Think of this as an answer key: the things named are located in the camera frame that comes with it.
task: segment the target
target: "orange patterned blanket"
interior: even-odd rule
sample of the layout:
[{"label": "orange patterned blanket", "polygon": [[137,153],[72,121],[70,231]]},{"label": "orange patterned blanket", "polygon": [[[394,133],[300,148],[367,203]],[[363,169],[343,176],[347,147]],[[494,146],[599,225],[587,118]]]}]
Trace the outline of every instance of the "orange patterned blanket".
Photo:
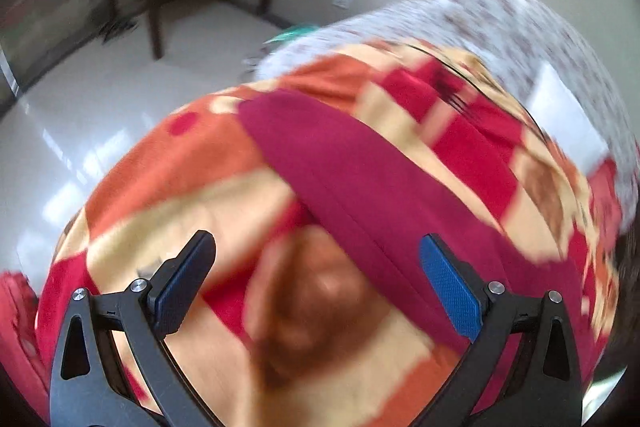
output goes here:
[{"label": "orange patterned blanket", "polygon": [[560,290],[584,380],[613,322],[586,179],[473,55],[422,41],[347,46],[169,115],[61,239],[38,310],[45,363],[75,288],[121,291],[198,229],[217,260],[166,343],[229,427],[411,422],[466,346],[424,282],[418,233],[517,293]]}]

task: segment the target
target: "red fabric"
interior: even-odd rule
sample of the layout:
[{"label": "red fabric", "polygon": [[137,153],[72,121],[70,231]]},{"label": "red fabric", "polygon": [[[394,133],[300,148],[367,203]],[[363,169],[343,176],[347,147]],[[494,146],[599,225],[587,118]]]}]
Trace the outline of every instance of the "red fabric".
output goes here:
[{"label": "red fabric", "polygon": [[[51,374],[58,332],[65,318],[66,307],[69,304],[71,294],[78,287],[87,288],[92,295],[100,293],[86,269],[86,250],[74,257],[62,259],[52,264],[47,283],[40,296],[36,337],[40,356],[47,368],[48,375]],[[61,295],[68,295],[68,299],[60,298]]]},{"label": "red fabric", "polygon": [[502,217],[518,182],[495,149],[468,121],[456,118],[434,144],[433,152],[484,201],[495,219]]},{"label": "red fabric", "polygon": [[36,347],[36,295],[21,273],[0,275],[0,363],[31,408],[49,420],[49,378]]},{"label": "red fabric", "polygon": [[198,119],[199,115],[196,112],[189,111],[182,113],[169,123],[169,133],[173,136],[180,136],[180,134],[184,134],[190,130]]},{"label": "red fabric", "polygon": [[[378,291],[435,342],[459,353],[468,345],[420,268],[418,244],[427,233],[438,233],[484,280],[503,281],[527,296],[558,289],[588,373],[594,341],[580,327],[580,275],[571,260],[530,263],[375,131],[321,102],[278,90],[242,102],[239,118],[268,163]],[[510,340],[481,407],[495,398],[516,342]]]},{"label": "red fabric", "polygon": [[[425,68],[429,72],[437,67],[439,62],[431,60]],[[407,70],[397,69],[389,73],[381,83],[398,105],[416,121],[422,120],[427,111],[438,101],[438,93],[430,89],[425,82]]]},{"label": "red fabric", "polygon": [[473,115],[474,127],[491,143],[502,161],[509,164],[522,139],[520,122],[482,95],[469,104],[468,112]]},{"label": "red fabric", "polygon": [[622,222],[622,207],[616,195],[616,163],[612,158],[589,177],[591,211],[600,227],[600,241],[605,252],[616,247],[618,230]]},{"label": "red fabric", "polygon": [[138,383],[138,381],[133,377],[130,370],[127,367],[123,367],[123,369],[124,369],[124,376],[129,381],[129,385],[131,386],[131,390],[133,391],[133,394],[135,395],[135,397],[139,401],[147,400],[148,395],[146,394],[145,390],[142,389],[142,386]]},{"label": "red fabric", "polygon": [[244,294],[254,270],[255,266],[251,266],[240,273],[236,273],[225,283],[213,287],[202,295],[204,301],[220,321],[229,331],[241,339],[245,338],[244,326],[242,325]]}]

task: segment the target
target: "black cord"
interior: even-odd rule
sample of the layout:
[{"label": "black cord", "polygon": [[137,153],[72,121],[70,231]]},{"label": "black cord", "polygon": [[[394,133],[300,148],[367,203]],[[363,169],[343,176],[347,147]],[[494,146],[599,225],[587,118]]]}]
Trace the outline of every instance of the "black cord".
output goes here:
[{"label": "black cord", "polygon": [[[462,78],[467,84],[473,86],[475,88],[475,90],[480,93],[482,96],[484,96],[489,102],[491,102],[492,104],[496,105],[496,103],[489,98],[484,92],[482,92],[482,89],[480,89],[478,86],[476,86],[476,84],[474,84],[473,82],[469,81],[468,78],[466,78],[466,75],[464,73],[462,73],[461,71],[459,71],[457,68],[454,68],[453,66],[451,66],[450,64],[447,64],[446,62],[440,60],[438,57],[434,57],[434,55],[431,55],[429,52],[425,51],[422,48],[419,48],[418,46],[414,46],[413,44],[407,44],[407,43],[403,43],[405,46],[409,46],[410,48],[413,48],[414,50],[418,50],[419,52],[424,53],[425,55],[429,55],[431,58],[435,58],[439,63],[441,63],[445,68],[447,68],[448,70],[452,71],[452,73],[455,73],[457,76],[459,76],[460,78]],[[517,116],[511,114],[509,111],[505,111],[505,113],[507,113],[511,118],[513,118],[514,120],[517,120],[520,123],[523,123],[529,130],[533,131],[533,133],[535,133],[538,138],[540,138],[545,144],[546,144],[546,139],[545,139],[545,133],[542,131],[542,129],[540,128],[540,126],[538,125],[538,123],[536,122],[536,120],[531,116],[531,113],[529,112],[529,110],[524,107],[522,104],[520,104],[520,107],[524,109],[524,111],[529,115],[529,118],[531,119],[531,121],[533,122],[533,124],[536,126],[535,129],[532,129],[529,125],[527,125],[526,123],[524,123],[522,120],[520,120],[520,118],[518,118]]]}]

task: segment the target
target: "white tile floor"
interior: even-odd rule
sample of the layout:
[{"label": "white tile floor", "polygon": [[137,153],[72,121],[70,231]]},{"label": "white tile floor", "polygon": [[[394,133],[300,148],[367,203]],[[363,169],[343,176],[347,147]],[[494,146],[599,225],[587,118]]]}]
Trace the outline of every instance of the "white tile floor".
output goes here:
[{"label": "white tile floor", "polygon": [[[591,42],[640,130],[640,0],[542,1]],[[322,20],[301,0],[280,3],[303,20]],[[163,19],[161,61],[151,59],[144,27],[107,46],[90,42],[0,123],[0,269],[23,270],[37,291],[61,229],[105,172],[171,110],[238,82],[241,60],[277,33],[210,0],[178,2]]]},{"label": "white tile floor", "polygon": [[151,59],[144,21],[71,55],[0,124],[0,269],[42,288],[62,228],[104,174],[165,115],[233,83],[242,59],[278,33],[212,0],[163,8],[166,55]]}]

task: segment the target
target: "blanket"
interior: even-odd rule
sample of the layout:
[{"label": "blanket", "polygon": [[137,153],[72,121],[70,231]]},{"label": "blanket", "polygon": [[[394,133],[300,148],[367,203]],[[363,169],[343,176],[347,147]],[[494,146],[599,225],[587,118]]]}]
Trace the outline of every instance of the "blanket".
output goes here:
[{"label": "blanket", "polygon": [[50,368],[75,288],[121,291],[209,230],[216,262],[166,338],[209,408],[227,426],[403,427],[468,345],[419,239],[440,234],[513,292],[559,291],[588,381],[618,294],[600,226],[584,176],[477,57],[417,39],[351,45],[196,100],[138,143],[60,240],[38,347]]},{"label": "blanket", "polygon": [[639,155],[625,103],[596,52],[566,20],[538,0],[405,0],[333,23],[283,45],[257,67],[273,78],[334,49],[372,38],[423,38],[476,54],[522,103],[543,63],[558,72],[598,133],[614,168],[613,200],[620,232],[636,215]]}]

